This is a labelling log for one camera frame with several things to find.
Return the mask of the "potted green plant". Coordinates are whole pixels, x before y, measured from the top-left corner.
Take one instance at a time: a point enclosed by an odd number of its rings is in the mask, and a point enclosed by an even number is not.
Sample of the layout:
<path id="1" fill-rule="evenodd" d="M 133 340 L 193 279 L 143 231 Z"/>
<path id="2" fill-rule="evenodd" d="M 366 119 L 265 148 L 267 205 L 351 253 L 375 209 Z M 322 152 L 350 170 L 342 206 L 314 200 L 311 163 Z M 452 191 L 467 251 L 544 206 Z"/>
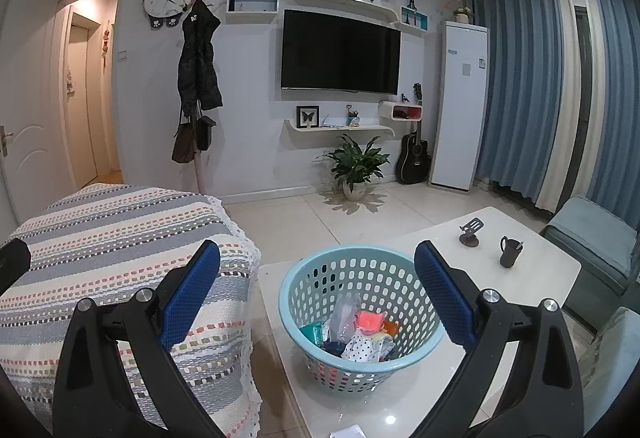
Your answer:
<path id="1" fill-rule="evenodd" d="M 362 145 L 347 133 L 338 137 L 335 149 L 325 151 L 320 157 L 330 165 L 336 186 L 349 202 L 360 202 L 368 193 L 373 178 L 382 179 L 383 167 L 390 162 L 390 155 L 376 145 L 378 137 Z"/>

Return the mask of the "black wall television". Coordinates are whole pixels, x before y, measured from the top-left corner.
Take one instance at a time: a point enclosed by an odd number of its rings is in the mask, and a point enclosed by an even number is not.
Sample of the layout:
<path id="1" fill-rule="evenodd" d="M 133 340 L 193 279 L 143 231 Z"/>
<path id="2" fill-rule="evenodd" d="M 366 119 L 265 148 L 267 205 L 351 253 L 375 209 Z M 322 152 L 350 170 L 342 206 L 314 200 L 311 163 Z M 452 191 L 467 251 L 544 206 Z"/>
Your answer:
<path id="1" fill-rule="evenodd" d="M 401 33 L 352 18 L 284 12 L 284 89 L 392 94 L 398 92 Z"/>

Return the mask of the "black hanging jacket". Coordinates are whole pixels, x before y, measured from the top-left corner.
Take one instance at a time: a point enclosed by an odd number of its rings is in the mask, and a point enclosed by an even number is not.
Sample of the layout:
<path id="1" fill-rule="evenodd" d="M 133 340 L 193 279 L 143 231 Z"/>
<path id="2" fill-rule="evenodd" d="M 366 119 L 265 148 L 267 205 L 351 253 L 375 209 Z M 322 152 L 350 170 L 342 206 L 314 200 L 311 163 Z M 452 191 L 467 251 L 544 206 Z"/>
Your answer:
<path id="1" fill-rule="evenodd" d="M 214 68 L 213 34 L 221 25 L 203 0 L 195 0 L 182 22 L 183 47 L 178 64 L 181 110 L 189 116 L 200 109 L 221 107 L 222 95 Z"/>

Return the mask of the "brown hanging bag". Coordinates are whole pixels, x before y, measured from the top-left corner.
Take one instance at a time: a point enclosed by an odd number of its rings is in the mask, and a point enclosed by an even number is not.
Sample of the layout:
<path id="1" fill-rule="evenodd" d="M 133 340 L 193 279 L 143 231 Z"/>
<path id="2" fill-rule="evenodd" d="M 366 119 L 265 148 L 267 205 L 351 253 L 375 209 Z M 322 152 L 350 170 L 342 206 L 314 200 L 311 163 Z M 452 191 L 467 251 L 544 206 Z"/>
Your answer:
<path id="1" fill-rule="evenodd" d="M 189 164 L 196 153 L 196 120 L 198 114 L 186 116 L 180 113 L 171 159 L 177 164 Z"/>

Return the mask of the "tiger playing card box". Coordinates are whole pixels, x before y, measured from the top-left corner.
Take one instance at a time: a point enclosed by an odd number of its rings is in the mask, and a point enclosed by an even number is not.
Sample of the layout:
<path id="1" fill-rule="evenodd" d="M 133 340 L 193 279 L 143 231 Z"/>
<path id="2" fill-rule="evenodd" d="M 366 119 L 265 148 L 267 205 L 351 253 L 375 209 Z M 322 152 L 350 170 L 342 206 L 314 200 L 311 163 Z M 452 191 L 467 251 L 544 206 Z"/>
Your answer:
<path id="1" fill-rule="evenodd" d="M 336 358 L 341 358 L 346 349 L 346 344 L 344 342 L 339 342 L 338 340 L 326 340 L 321 349 L 327 354 L 331 354 L 331 356 Z"/>

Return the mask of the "teal tissue packet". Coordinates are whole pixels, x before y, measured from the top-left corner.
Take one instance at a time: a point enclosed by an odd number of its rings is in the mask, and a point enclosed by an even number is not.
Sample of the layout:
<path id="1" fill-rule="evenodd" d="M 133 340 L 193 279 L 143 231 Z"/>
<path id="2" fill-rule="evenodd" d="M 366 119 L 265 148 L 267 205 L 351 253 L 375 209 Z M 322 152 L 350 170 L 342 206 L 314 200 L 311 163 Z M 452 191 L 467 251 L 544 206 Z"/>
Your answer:
<path id="1" fill-rule="evenodd" d="M 313 343 L 314 346 L 319 348 L 322 348 L 326 341 L 326 334 L 324 334 L 322 321 L 306 324 L 300 328 L 300 332 L 307 338 L 307 340 Z"/>

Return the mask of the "teal sofa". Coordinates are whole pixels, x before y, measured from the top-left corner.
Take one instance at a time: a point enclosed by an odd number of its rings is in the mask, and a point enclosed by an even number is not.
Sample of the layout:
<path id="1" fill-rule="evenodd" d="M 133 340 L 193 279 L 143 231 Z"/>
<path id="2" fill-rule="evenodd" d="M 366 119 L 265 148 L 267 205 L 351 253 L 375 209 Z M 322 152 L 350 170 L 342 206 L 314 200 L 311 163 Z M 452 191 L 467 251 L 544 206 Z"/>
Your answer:
<path id="1" fill-rule="evenodd" d="M 540 234 L 582 265 L 565 309 L 596 331 L 578 359 L 585 435 L 629 437 L 639 429 L 639 232 L 574 196 Z"/>

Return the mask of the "striped woven table cloth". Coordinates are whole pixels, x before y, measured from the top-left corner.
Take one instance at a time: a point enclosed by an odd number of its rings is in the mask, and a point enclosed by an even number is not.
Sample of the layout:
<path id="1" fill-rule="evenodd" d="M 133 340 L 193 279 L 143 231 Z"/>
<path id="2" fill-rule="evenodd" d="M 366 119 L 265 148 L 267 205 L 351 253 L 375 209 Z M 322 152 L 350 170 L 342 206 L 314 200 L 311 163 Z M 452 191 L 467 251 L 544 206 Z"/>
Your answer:
<path id="1" fill-rule="evenodd" d="M 53 424 L 54 377 L 76 303 L 126 301 L 213 241 L 219 273 L 171 354 L 226 436 L 258 434 L 262 398 L 250 368 L 250 287 L 260 254 L 219 199 L 95 184 L 50 205 L 14 235 L 28 246 L 30 267 L 1 297 L 1 365 L 40 424 Z"/>

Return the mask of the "white curved upper shelf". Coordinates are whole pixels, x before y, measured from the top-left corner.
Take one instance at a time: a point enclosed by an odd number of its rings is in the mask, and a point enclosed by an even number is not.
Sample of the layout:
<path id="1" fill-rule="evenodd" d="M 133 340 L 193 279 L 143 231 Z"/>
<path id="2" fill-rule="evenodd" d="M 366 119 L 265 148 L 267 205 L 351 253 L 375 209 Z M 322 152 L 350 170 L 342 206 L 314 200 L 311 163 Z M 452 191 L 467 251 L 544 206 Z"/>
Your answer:
<path id="1" fill-rule="evenodd" d="M 398 23 L 399 16 L 395 10 L 392 8 L 386 8 L 384 5 L 376 4 L 374 2 L 369 2 L 367 0 L 306 0 L 314 3 L 323 3 L 323 4 L 332 4 L 332 5 L 341 5 L 341 6 L 349 6 L 350 8 L 354 8 L 360 14 L 371 13 L 376 16 L 382 17 L 387 23 Z"/>

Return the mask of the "red white rounded shelf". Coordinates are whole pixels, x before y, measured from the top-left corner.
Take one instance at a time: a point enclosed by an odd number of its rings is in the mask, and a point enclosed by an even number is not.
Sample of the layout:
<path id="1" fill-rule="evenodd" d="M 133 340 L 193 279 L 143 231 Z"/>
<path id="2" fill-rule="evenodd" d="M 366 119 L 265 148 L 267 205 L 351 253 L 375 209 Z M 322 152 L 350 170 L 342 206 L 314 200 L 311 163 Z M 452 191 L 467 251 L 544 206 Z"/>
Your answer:
<path id="1" fill-rule="evenodd" d="M 378 116 L 388 120 L 417 123 L 422 120 L 422 113 L 421 105 L 408 102 L 382 101 L 378 104 Z"/>

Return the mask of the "pink tissue packet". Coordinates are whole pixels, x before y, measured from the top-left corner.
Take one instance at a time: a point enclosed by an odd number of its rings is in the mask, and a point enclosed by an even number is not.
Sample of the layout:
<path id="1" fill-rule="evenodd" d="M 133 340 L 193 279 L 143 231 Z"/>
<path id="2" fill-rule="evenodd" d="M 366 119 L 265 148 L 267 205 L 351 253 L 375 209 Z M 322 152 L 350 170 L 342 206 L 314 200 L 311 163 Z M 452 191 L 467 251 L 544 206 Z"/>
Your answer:
<path id="1" fill-rule="evenodd" d="M 384 312 L 361 310 L 356 315 L 356 328 L 362 335 L 373 335 L 382 331 Z"/>

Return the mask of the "orange panda snack bag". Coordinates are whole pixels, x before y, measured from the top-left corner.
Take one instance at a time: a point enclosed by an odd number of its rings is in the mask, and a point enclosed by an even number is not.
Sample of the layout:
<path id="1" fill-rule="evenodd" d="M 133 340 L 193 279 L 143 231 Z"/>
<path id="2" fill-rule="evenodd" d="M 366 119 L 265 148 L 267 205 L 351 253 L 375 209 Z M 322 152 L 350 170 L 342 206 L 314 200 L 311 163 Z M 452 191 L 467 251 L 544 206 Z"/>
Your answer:
<path id="1" fill-rule="evenodd" d="M 384 320 L 382 324 L 382 331 L 390 337 L 394 338 L 399 332 L 400 325 L 396 321 Z"/>

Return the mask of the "white standing air conditioner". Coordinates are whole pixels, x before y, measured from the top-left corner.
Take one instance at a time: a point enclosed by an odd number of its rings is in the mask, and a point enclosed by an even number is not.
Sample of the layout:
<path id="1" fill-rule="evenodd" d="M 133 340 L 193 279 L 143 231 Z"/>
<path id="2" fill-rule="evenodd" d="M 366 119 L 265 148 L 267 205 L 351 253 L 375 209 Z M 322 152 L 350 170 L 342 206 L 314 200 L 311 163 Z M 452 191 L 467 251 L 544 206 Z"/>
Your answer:
<path id="1" fill-rule="evenodd" d="M 469 191 L 480 157 L 489 69 L 488 29 L 447 22 L 430 182 Z"/>

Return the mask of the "black acoustic guitar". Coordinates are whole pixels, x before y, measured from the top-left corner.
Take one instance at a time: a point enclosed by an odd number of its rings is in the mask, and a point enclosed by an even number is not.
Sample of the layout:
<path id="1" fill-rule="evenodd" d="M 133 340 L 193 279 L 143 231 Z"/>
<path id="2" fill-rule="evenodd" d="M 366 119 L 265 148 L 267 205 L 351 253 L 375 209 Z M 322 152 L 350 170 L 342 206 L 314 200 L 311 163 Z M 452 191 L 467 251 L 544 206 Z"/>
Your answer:
<path id="1" fill-rule="evenodd" d="M 422 86 L 420 83 L 413 85 L 413 94 L 416 105 L 422 106 Z M 396 178 L 402 184 L 416 184 L 426 181 L 431 168 L 431 156 L 428 153 L 428 144 L 422 139 L 422 120 L 417 123 L 409 123 L 411 131 L 401 140 L 400 154 L 396 163 Z"/>

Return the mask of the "white dotted paper wrapper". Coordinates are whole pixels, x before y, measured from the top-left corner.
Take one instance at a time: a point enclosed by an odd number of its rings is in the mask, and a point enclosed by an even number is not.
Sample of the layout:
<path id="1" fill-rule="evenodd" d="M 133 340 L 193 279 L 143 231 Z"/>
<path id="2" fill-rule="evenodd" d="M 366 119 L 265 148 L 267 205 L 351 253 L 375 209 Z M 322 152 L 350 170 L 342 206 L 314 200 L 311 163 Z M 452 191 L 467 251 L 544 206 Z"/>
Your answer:
<path id="1" fill-rule="evenodd" d="M 355 334 L 346 344 L 341 358 L 358 363 L 378 363 L 385 361 L 394 348 L 393 337 L 384 332 L 372 335 Z"/>

